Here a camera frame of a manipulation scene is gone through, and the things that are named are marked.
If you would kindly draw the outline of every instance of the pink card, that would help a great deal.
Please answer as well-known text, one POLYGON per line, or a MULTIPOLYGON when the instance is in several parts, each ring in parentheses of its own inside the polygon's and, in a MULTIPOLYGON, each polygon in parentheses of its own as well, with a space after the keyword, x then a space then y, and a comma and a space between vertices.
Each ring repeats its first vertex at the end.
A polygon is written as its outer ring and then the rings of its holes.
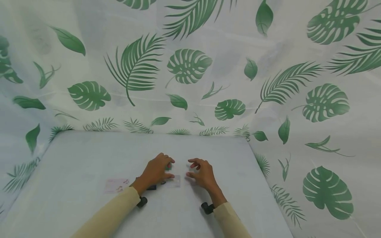
POLYGON ((130 184, 128 179, 108 179, 103 193, 120 193, 130 184))

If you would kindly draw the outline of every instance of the fabric backdrop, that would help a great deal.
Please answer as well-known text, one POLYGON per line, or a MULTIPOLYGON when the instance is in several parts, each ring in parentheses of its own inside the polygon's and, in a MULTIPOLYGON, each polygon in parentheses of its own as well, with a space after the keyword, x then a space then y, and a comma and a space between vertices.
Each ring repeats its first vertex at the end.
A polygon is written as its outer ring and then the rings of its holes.
POLYGON ((380 5, 1 0, 0 219, 60 131, 242 136, 294 237, 381 237, 380 5))

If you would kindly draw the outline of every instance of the left hand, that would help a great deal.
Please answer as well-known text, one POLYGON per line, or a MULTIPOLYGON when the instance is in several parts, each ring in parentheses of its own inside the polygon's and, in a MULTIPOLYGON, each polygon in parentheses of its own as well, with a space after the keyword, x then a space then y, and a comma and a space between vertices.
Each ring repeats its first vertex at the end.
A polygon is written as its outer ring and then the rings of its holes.
POLYGON ((140 196, 149 186, 158 184, 164 179, 174 178, 173 174, 165 173, 165 167, 169 162, 174 163, 174 160, 163 153, 158 154, 148 162, 142 175, 131 184, 131 187, 134 187, 140 196))

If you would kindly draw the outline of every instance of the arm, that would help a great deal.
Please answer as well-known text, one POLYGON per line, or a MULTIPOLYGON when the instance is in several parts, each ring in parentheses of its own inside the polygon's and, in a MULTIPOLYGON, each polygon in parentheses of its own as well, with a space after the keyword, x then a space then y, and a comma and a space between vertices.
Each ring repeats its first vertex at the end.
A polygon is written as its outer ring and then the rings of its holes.
POLYGON ((163 153, 149 161, 142 175, 129 188, 111 199, 90 220, 88 220, 72 238, 110 237, 123 219, 140 202, 140 196, 152 184, 164 179, 174 178, 165 173, 165 166, 174 160, 163 153))
POLYGON ((200 187, 205 188, 215 207, 214 214, 225 238, 251 238, 245 226, 238 218, 233 207, 227 202, 222 190, 214 178, 213 168, 206 160, 191 159, 190 167, 199 170, 199 173, 188 172, 188 177, 194 178, 200 187))

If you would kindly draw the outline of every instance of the long sleeve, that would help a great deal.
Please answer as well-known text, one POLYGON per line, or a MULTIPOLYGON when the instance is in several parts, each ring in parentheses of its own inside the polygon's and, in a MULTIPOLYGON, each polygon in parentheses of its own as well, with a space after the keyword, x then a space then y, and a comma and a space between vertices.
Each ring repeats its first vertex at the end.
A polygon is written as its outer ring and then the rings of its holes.
POLYGON ((109 238, 127 214, 140 202, 138 192, 129 187, 111 199, 72 238, 109 238))
POLYGON ((230 203, 219 205, 213 212, 225 238, 251 238, 230 203))

